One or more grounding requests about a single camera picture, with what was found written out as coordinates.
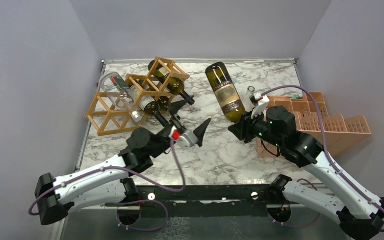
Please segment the clear slim glass bottle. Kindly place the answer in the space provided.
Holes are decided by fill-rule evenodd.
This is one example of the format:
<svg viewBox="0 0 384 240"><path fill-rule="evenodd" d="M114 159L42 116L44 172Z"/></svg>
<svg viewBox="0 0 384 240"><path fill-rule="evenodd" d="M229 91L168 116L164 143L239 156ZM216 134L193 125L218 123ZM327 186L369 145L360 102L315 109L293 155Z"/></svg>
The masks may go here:
<svg viewBox="0 0 384 240"><path fill-rule="evenodd" d="M254 106L251 97L254 96L255 90L254 86L248 86L246 93L241 96L242 102L246 108L252 108Z"/></svg>

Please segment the green wine bottle black neck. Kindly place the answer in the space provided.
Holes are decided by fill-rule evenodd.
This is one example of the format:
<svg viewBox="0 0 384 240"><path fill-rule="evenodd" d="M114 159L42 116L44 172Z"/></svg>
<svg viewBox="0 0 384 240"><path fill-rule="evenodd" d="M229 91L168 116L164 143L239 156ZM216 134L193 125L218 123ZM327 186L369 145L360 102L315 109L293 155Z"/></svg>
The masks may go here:
<svg viewBox="0 0 384 240"><path fill-rule="evenodd" d="M152 75L162 84L167 81L169 74L170 72L161 64L158 64L156 70L152 72ZM193 99L194 96L190 96L185 91L185 85L179 78L172 77L171 79L169 79L166 88L171 94L175 96L181 96L183 99L188 100L189 105L193 105L195 103L195 100Z"/></svg>

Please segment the green wine bottle black top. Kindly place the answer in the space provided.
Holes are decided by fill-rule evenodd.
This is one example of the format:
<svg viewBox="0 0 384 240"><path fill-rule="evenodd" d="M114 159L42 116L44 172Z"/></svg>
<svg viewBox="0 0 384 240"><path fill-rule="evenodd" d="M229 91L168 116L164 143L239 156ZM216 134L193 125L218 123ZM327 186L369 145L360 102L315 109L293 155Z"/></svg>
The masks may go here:
<svg viewBox="0 0 384 240"><path fill-rule="evenodd" d="M147 116L155 117L163 127L167 126L169 122L161 114L159 103L152 96L148 95L144 95L141 100L139 100L141 90L136 87L132 82L130 82L128 85L132 91L133 98L138 103L138 107Z"/></svg>

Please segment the green wine bottle silver neck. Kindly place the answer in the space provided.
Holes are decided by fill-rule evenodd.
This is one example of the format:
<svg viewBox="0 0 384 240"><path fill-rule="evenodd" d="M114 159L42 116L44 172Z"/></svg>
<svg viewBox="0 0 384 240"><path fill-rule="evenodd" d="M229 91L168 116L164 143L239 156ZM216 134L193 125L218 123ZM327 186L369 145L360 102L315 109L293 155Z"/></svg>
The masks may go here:
<svg viewBox="0 0 384 240"><path fill-rule="evenodd" d="M206 68L205 74L226 119L238 123L246 110L226 65L216 62Z"/></svg>

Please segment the clear round glass bottle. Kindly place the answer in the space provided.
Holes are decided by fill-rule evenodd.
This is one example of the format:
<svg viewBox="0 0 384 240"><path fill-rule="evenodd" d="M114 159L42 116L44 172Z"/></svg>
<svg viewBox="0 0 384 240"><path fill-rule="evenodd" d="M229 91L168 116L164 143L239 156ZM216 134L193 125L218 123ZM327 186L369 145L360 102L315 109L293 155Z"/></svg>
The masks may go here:
<svg viewBox="0 0 384 240"><path fill-rule="evenodd" d="M142 114L135 107L133 92L119 73L113 71L103 75L99 86L117 110L128 111L136 123L142 120Z"/></svg>

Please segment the green wine bottle brown label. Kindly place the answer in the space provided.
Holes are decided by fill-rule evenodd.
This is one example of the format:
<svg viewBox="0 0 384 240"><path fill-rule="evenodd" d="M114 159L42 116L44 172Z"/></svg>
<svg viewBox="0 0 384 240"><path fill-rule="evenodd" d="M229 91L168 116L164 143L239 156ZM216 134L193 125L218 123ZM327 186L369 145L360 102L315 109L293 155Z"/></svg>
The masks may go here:
<svg viewBox="0 0 384 240"><path fill-rule="evenodd" d="M167 96L160 96L159 99L156 101L159 104L161 114L166 113L171 105L170 99Z"/></svg>

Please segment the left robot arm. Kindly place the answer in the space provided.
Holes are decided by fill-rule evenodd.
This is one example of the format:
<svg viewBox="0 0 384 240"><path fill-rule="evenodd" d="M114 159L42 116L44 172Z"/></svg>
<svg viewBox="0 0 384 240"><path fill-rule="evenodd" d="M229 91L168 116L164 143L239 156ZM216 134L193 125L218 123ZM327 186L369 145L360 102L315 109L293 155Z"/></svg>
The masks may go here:
<svg viewBox="0 0 384 240"><path fill-rule="evenodd" d="M35 188L35 200L29 207L31 216L39 216L43 226L65 219L70 212L98 204L136 204L139 199L136 185L131 178L137 176L155 186L181 192L181 188L170 188L142 175L154 165L153 159L172 153L175 163L179 159L175 145L183 149L203 146L206 130L211 122L208 118L195 130L184 127L177 112L186 104L175 102L169 108L170 121L158 133L139 127L126 140L127 146L111 158L83 171L53 176L41 175Z"/></svg>

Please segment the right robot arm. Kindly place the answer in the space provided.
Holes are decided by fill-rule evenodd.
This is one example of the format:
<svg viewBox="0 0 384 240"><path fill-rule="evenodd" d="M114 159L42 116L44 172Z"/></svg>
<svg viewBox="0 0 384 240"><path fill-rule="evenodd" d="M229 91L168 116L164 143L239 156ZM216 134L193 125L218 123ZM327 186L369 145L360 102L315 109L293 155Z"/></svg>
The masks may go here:
<svg viewBox="0 0 384 240"><path fill-rule="evenodd" d="M332 192L326 195L281 174L269 185L272 202L288 201L310 208L330 218L355 240L370 240L384 231L384 197L362 187L333 160L322 143L298 131L295 116L285 107L271 107L264 116L244 113L228 129L245 143L259 138L276 146L279 155L311 173Z"/></svg>

